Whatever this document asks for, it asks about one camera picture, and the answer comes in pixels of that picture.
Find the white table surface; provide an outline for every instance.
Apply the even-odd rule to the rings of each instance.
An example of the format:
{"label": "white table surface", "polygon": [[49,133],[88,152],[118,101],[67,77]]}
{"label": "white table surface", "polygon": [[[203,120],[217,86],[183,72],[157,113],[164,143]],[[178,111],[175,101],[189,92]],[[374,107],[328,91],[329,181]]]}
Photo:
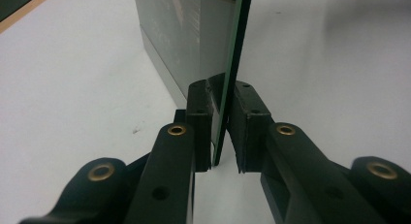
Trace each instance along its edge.
{"label": "white table surface", "polygon": [[[410,0],[253,0],[238,79],[331,160],[411,171],[410,17]],[[0,35],[0,223],[46,214],[93,159],[143,156],[174,109],[134,0],[47,0]],[[227,139],[195,223],[273,223],[259,179]]]}

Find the black mechanical arm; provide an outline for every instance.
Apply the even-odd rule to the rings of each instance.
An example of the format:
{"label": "black mechanical arm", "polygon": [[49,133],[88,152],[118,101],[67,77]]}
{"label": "black mechanical arm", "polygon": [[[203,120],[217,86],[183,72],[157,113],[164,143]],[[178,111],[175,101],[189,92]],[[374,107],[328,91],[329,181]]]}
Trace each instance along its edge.
{"label": "black mechanical arm", "polygon": [[[34,223],[192,223],[195,173],[210,169],[213,105],[206,80],[190,85],[152,151],[126,166],[89,162]],[[238,81],[228,123],[238,171],[261,173],[278,224],[411,223],[411,175],[376,157],[351,170],[330,161],[297,126],[275,123],[254,88]]]}

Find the bolt hole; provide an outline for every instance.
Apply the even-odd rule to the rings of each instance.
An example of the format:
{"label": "bolt hole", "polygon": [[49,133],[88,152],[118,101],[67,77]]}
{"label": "bolt hole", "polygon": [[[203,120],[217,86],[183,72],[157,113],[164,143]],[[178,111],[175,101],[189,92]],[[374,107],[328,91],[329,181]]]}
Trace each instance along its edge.
{"label": "bolt hole", "polygon": [[165,186],[156,187],[151,196],[157,201],[164,201],[170,196],[170,189]]}
{"label": "bolt hole", "polygon": [[344,199],[344,193],[340,189],[333,187],[333,186],[326,188],[326,194],[332,199],[336,199],[336,200]]}

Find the screw hole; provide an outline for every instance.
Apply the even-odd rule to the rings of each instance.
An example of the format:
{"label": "screw hole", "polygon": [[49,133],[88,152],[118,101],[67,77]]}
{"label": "screw hole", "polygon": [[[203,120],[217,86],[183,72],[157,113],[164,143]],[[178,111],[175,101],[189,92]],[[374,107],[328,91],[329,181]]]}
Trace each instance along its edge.
{"label": "screw hole", "polygon": [[296,130],[288,125],[280,125],[277,127],[277,132],[282,135],[295,135]]}
{"label": "screw hole", "polygon": [[170,189],[165,186],[156,187],[151,196],[157,201],[164,201],[170,196]]}
{"label": "screw hole", "polygon": [[186,128],[182,125],[174,125],[170,127],[167,132],[169,132],[170,135],[179,136],[185,134]]}
{"label": "screw hole", "polygon": [[326,188],[326,194],[332,199],[336,199],[336,200],[344,199],[344,193],[340,189],[333,187],[333,186]]}
{"label": "screw hole", "polygon": [[384,179],[396,179],[398,177],[398,174],[394,169],[383,163],[369,162],[366,164],[366,168],[375,176],[379,176]]}
{"label": "screw hole", "polygon": [[88,172],[91,181],[102,181],[114,174],[114,166],[111,163],[96,165]]}

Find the glass panel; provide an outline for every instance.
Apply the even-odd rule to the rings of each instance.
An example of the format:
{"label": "glass panel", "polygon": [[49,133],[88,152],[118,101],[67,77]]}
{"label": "glass panel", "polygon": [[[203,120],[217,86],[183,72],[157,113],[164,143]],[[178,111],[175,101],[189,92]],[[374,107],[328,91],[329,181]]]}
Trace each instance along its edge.
{"label": "glass panel", "polygon": [[250,1],[136,0],[145,48],[177,105],[185,108],[192,82],[208,80],[211,86],[217,111],[214,165],[221,154]]}

